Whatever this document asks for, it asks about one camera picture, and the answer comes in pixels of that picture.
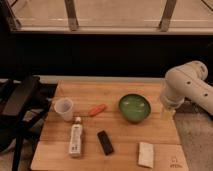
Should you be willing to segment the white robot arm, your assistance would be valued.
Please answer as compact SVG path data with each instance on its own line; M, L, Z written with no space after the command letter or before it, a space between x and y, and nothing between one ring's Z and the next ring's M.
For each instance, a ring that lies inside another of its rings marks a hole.
M169 69L160 94L165 117L173 115L186 98L213 117L213 86L205 82L208 69L201 61L191 61Z

